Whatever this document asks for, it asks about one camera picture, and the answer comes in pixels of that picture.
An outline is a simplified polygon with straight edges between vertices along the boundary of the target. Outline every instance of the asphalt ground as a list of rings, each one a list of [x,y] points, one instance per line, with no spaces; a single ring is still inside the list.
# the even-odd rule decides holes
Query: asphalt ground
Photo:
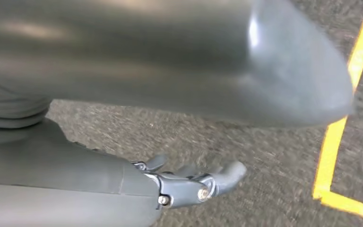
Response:
[[[363,0],[295,0],[349,56]],[[363,202],[363,77],[341,143],[332,190]],[[259,129],[249,125],[136,107],[55,101],[48,115],[68,138],[130,160],[165,153],[167,170],[238,159],[248,175],[231,194],[205,205],[167,210],[157,227],[363,227],[363,219],[312,200],[324,128]]]

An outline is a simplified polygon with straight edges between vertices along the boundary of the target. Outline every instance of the road marking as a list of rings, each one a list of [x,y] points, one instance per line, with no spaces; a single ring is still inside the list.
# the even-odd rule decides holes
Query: road marking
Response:
[[[363,23],[348,61],[348,71],[355,91],[363,73]],[[363,217],[363,203],[330,191],[346,121],[347,117],[329,125],[325,132],[312,196],[323,205]]]

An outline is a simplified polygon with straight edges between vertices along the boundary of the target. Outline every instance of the gray fabric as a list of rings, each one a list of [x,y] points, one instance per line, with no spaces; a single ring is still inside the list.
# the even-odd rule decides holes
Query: gray fabric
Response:
[[[51,99],[21,96],[0,86],[0,128],[23,128],[40,122]]]

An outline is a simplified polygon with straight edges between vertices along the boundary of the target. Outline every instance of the prosthetic arm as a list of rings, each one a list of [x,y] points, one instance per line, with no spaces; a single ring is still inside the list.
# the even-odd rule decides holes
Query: prosthetic arm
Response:
[[[0,227],[139,227],[244,177],[67,141],[51,99],[308,127],[352,110],[343,57],[286,0],[0,0]]]

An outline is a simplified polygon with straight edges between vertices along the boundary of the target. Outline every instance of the yellow line corner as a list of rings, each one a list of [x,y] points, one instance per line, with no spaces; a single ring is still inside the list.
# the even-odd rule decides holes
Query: yellow line corner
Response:
[[[348,71],[356,90],[363,72],[363,23],[348,62]],[[312,196],[324,205],[363,217],[363,203],[330,191],[346,121],[347,117],[329,125],[325,132]]]

